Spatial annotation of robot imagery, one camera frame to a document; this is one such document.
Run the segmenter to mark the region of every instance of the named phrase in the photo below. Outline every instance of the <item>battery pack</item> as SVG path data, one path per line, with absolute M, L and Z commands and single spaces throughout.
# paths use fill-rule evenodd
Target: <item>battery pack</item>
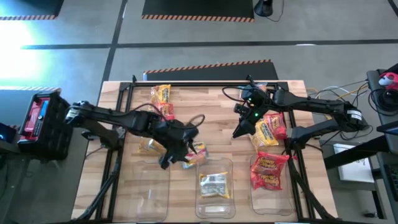
M 73 131 L 63 122 L 69 106 L 58 92 L 34 95 L 19 130 L 21 152 L 44 160 L 65 159 Z

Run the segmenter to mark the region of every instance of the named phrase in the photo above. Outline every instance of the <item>floor mat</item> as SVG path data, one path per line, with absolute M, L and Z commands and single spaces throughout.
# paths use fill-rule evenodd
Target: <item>floor mat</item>
M 248 0 L 145 0 L 143 19 L 254 22 Z
M 245 80 L 247 75 L 255 80 L 278 80 L 269 59 L 148 70 L 144 72 L 144 80 Z
M 2 0 L 0 21 L 56 19 L 63 0 Z

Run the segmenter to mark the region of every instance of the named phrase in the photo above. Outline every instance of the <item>candy bag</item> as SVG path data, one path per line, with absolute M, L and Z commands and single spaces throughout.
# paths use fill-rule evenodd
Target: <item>candy bag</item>
M 260 174 L 251 171 L 250 179 L 254 190 L 259 187 L 263 187 L 267 190 L 282 190 L 282 187 L 280 187 L 280 176 L 272 174 Z
M 195 154 L 192 150 L 189 149 L 189 153 L 185 156 L 189 162 L 181 162 L 181 166 L 183 169 L 188 169 L 196 164 L 204 164 L 209 156 L 207 152 L 207 148 L 205 143 L 203 142 L 194 142 L 193 148 L 195 148 L 198 154 Z
M 272 135 L 267 123 L 265 121 L 258 121 L 256 123 L 256 133 L 249 135 L 256 152 L 264 146 L 277 146 L 278 140 Z
M 171 85 L 159 85 L 154 86 L 150 89 L 150 102 L 156 103 L 168 103 L 170 100 L 170 89 Z
M 255 163 L 251 166 L 251 171 L 265 174 L 280 176 L 289 156 L 278 156 L 266 152 L 258 152 Z
M 199 180 L 201 197 L 206 198 L 221 196 L 223 198 L 229 198 L 227 174 L 228 172 L 209 175 L 200 174 Z
M 166 153 L 166 149 L 153 139 L 142 138 L 138 145 L 138 153 L 145 155 L 162 155 Z
M 172 103 L 156 103 L 155 106 L 162 112 L 166 120 L 174 118 L 174 107 Z
M 265 114 L 264 120 L 276 139 L 287 138 L 283 113 Z

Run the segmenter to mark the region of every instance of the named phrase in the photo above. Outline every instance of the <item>wooden table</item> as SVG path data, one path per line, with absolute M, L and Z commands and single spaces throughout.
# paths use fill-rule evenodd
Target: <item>wooden table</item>
M 301 80 L 280 81 L 288 82 L 289 90 L 297 96 L 306 96 L 304 82 Z M 104 82 L 98 106 L 115 109 L 120 82 Z M 232 97 L 238 98 L 238 90 L 226 91 Z M 149 87 L 135 87 L 131 108 L 135 108 L 150 100 Z M 248 136 L 232 139 L 232 133 L 238 124 L 238 114 L 233 112 L 235 105 L 221 92 L 221 87 L 173 87 L 170 102 L 174 104 L 175 117 L 181 121 L 188 121 L 191 117 L 204 113 L 205 122 L 199 127 L 197 140 L 207 144 L 210 157 L 225 157 L 233 161 L 233 196 L 236 214 L 232 219 L 200 219 L 195 215 L 196 173 L 195 168 L 183 170 L 180 164 L 170 166 L 170 190 L 167 218 L 165 222 L 288 222 L 297 221 L 296 213 L 291 215 L 258 215 L 251 208 L 251 185 L 249 163 L 251 156 L 256 155 Z M 312 114 L 304 111 L 294 111 L 297 126 L 313 125 Z M 154 161 L 154 156 L 143 156 L 137 153 L 140 137 L 128 134 L 124 146 L 123 164 L 119 179 L 118 194 L 114 211 L 114 222 L 135 222 L 136 205 L 132 192 L 139 183 L 132 180 L 132 168 L 137 161 Z M 311 140 L 310 144 L 318 146 L 318 141 Z M 99 142 L 89 143 L 87 153 L 99 147 Z M 268 147 L 267 150 L 280 154 L 283 145 Z M 331 193 L 328 176 L 320 151 L 308 147 L 303 152 L 308 181 L 312 192 L 326 210 L 337 217 L 335 203 Z M 73 208 L 72 218 L 83 213 L 91 203 L 101 185 L 106 150 L 92 154 L 84 163 L 80 184 Z M 292 206 L 294 201 L 291 190 L 286 195 Z M 307 209 L 303 194 L 300 195 L 303 211 L 306 217 Z M 106 198 L 104 211 L 108 210 Z

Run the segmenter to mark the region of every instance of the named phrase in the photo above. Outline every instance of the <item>red object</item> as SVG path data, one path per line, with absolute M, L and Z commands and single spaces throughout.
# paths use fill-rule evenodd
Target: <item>red object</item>
M 251 166 L 250 178 L 254 190 L 264 187 L 268 190 L 282 190 L 280 173 L 289 156 L 278 156 L 266 152 L 258 152 L 258 158 Z
M 21 140 L 36 141 L 39 138 L 49 101 L 50 98 L 40 98 L 38 103 L 33 101 L 28 113 L 28 120 L 22 127 Z
M 265 114 L 264 120 L 267 122 L 268 127 L 271 129 L 272 135 L 276 139 L 287 138 L 283 113 Z
M 174 118 L 174 107 L 172 103 L 157 103 L 155 106 L 162 112 L 166 120 L 175 119 Z
M 395 74 L 394 72 L 387 72 L 383 73 L 380 75 L 380 78 L 387 76 L 388 79 L 392 80 L 393 83 L 386 86 L 387 90 L 398 90 L 398 74 Z

